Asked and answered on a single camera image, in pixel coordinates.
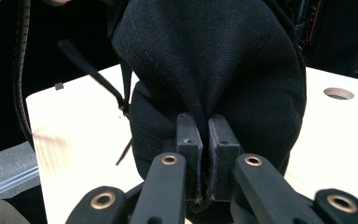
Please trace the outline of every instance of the black cable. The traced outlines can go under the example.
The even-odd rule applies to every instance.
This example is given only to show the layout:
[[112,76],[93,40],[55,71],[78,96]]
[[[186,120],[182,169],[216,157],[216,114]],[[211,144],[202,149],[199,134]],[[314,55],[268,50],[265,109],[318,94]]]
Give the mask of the black cable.
[[24,108],[21,87],[22,68],[25,58],[25,49],[27,46],[30,15],[31,0],[19,0],[19,20],[17,24],[17,39],[13,62],[13,95],[14,107],[19,118],[21,130],[24,133],[26,140],[31,145],[31,148],[34,150],[34,141]]

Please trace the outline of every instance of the wooden table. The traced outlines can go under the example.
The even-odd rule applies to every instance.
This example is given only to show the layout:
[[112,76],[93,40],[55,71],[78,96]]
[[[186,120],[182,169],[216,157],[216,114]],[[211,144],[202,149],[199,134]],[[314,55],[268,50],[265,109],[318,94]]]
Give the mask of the wooden table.
[[[119,66],[101,73],[123,92]],[[346,89],[354,97],[332,99],[326,88]],[[358,80],[308,68],[308,97],[285,178],[312,199],[326,188],[358,197]],[[126,191],[142,181],[131,152],[115,166],[131,138],[129,122],[116,98],[90,76],[26,101],[49,223],[64,223],[91,189],[106,185]]]

